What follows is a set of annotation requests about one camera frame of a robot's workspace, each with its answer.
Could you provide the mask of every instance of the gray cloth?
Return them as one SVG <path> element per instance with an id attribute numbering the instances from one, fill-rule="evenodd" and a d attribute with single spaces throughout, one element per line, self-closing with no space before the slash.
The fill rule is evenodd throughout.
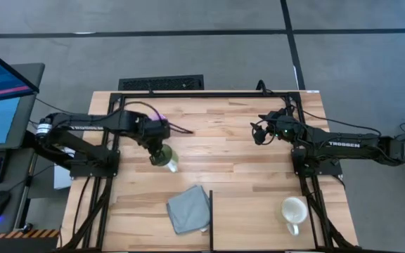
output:
<path id="1" fill-rule="evenodd" d="M 168 200 L 167 210 L 176 234 L 204 228 L 210 222 L 209 198 L 202 186 L 193 186 Z"/>

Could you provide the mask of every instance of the black desk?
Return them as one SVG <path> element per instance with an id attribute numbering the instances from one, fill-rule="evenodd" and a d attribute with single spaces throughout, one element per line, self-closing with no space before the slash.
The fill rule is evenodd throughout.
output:
<path id="1" fill-rule="evenodd" d="M 25 76 L 33 84 L 39 86 L 45 65 L 43 63 L 30 63 L 13 65 L 19 73 Z M 21 146 L 27 124 L 34 107 L 35 95 L 26 96 L 20 99 L 13 119 L 11 130 L 8 134 L 6 144 L 0 145 L 0 149 L 11 149 L 9 152 L 8 163 L 4 180 L 0 183 L 0 190 L 7 190 L 18 182 L 26 178 L 31 167 L 35 165 L 34 150 L 31 148 L 16 149 Z M 8 203 L 4 213 L 0 218 L 0 233 L 12 231 L 20 221 L 23 211 L 23 200 L 27 195 L 27 189 L 24 183 L 15 187 L 11 191 L 11 201 Z"/>

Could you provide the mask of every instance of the mug handle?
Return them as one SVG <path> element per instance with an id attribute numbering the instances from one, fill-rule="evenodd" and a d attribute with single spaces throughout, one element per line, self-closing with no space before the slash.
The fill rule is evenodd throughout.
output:
<path id="1" fill-rule="evenodd" d="M 287 228 L 292 235 L 300 234 L 300 230 L 298 229 L 298 225 L 296 225 L 296 224 L 287 223 Z"/>

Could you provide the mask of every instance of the black metal frame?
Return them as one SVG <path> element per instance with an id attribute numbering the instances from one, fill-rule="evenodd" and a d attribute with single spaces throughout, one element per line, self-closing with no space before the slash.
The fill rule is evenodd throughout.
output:
<path id="1" fill-rule="evenodd" d="M 296 102 L 296 109 L 298 112 L 299 120 L 301 122 L 304 122 L 304 114 L 302 111 L 302 104 L 301 104 L 301 98 L 300 98 L 300 93 L 299 92 L 268 92 L 266 89 L 265 85 L 263 82 L 259 82 L 257 85 L 257 90 L 261 91 L 256 91 L 256 92 L 188 92 L 188 93 L 112 93 L 110 95 L 110 103 L 109 103 L 109 108 L 108 108 L 108 113 L 111 113 L 115 105 L 119 103 L 120 105 L 124 105 L 126 100 L 129 98 L 283 98 L 285 100 L 285 104 L 289 105 L 290 102 L 293 100 Z M 113 141 L 112 149 L 118 149 L 118 140 L 119 136 L 115 136 L 116 139 Z M 108 132 L 104 133 L 103 136 L 103 141 L 101 145 L 107 145 L 108 144 Z M 307 186 L 307 181 L 306 177 L 303 175 L 298 175 L 300 179 L 300 185 L 301 185 L 301 190 L 303 196 L 307 198 L 307 203 L 311 207 L 309 208 L 309 216 L 310 216 L 310 222 L 311 222 L 311 227 L 312 227 L 312 233 L 314 234 L 314 244 L 316 245 L 317 249 L 333 249 L 333 241 L 332 238 L 330 237 L 330 221 L 327 219 L 326 216 L 326 207 L 324 205 L 323 201 L 323 196 L 321 193 L 321 189 L 319 187 L 319 182 L 318 179 L 315 176 L 312 176 L 312 182 L 313 182 L 313 187 L 314 187 L 314 192 L 315 198 L 311 196 L 312 193 L 309 192 L 309 187 Z M 106 181 L 106 186 L 109 185 L 111 187 L 112 185 L 112 178 L 107 179 Z M 99 188 L 101 186 L 101 178 L 96 177 L 95 178 L 95 183 L 93 186 L 92 194 L 91 194 L 91 201 L 90 201 L 90 207 L 89 207 L 89 215 L 95 211 L 94 207 L 96 206 L 97 203 L 97 198 L 99 194 Z M 212 211 L 213 211 L 213 199 L 212 199 L 212 191 L 210 191 L 210 251 L 214 252 L 213 248 L 213 220 L 212 220 Z M 324 245 L 325 247 L 319 247 L 317 237 L 316 237 L 316 232 L 315 232 L 315 227 L 314 227 L 314 216 L 312 214 L 311 209 L 315 209 L 316 213 L 319 215 L 319 218 L 321 220 L 321 227 L 323 231 L 323 239 L 324 239 Z M 97 241 L 96 241 L 96 248 L 101 249 L 103 245 L 103 237 L 104 237 L 104 231 L 105 231 L 105 221 L 107 219 L 108 215 L 108 201 L 103 205 L 101 209 L 101 220 L 99 223 L 98 227 L 98 235 L 97 235 Z M 89 238 L 91 234 L 91 227 L 86 231 L 85 236 L 84 236 L 84 242 L 82 247 L 83 248 L 89 248 Z"/>

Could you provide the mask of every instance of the desk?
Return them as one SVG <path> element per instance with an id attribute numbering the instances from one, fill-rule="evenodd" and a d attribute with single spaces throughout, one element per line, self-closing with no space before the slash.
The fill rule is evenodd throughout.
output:
<path id="1" fill-rule="evenodd" d="M 105 115 L 110 92 L 95 92 L 89 114 Z M 301 92 L 304 110 L 324 117 L 319 93 Z M 165 141 L 179 154 L 179 173 L 153 167 L 149 154 L 133 140 L 121 138 L 122 158 L 120 170 L 113 180 L 110 208 L 103 242 L 105 251 L 168 251 L 168 250 L 209 250 L 209 233 L 196 231 L 175 235 L 169 221 L 165 203 L 167 200 L 199 184 L 206 191 L 214 192 L 214 249 L 306 249 L 313 245 L 311 231 L 305 229 L 294 243 L 279 244 L 283 236 L 270 229 L 274 223 L 274 205 L 266 204 L 274 197 L 300 196 L 300 185 L 293 174 L 290 159 L 291 145 L 274 141 L 270 145 L 257 146 L 251 137 L 250 122 L 257 122 L 258 114 L 284 107 L 280 98 L 131 98 L 154 106 L 171 122 L 195 131 L 192 136 L 172 132 Z M 129 105 L 129 110 L 152 114 L 142 105 Z M 328 130 L 326 121 L 307 117 L 307 124 Z M 101 132 L 86 132 L 84 139 L 94 145 L 101 143 Z M 331 176 L 320 176 L 328 216 L 337 229 L 351 243 L 356 243 L 354 226 L 347 205 L 343 187 Z M 77 202 L 85 179 L 73 181 L 62 225 L 64 242 L 71 238 L 72 224 Z M 83 222 L 89 210 L 91 179 L 84 192 L 79 211 L 77 227 Z M 241 212 L 259 214 L 251 229 L 236 229 L 237 221 L 222 221 L 229 213 L 217 209 L 223 198 L 239 197 L 240 201 L 251 201 L 243 205 Z M 230 215 L 235 218 L 233 206 Z M 90 245 L 96 241 L 99 218 L 94 221 Z"/>
<path id="2" fill-rule="evenodd" d="M 34 85 L 39 86 L 45 65 L 43 63 L 18 64 L 12 67 L 19 71 Z M 19 148 L 26 132 L 29 117 L 34 106 L 35 95 L 20 98 L 12 122 L 11 130 L 5 144 L 0 144 L 0 150 Z M 21 180 L 25 179 L 32 165 L 34 150 L 29 148 L 14 149 L 10 151 L 4 180 L 0 183 L 0 190 L 7 190 Z M 25 185 L 20 184 L 11 191 L 11 201 L 7 204 L 0 220 L 0 233 L 7 233 L 17 226 L 20 221 L 20 203 L 26 194 Z"/>

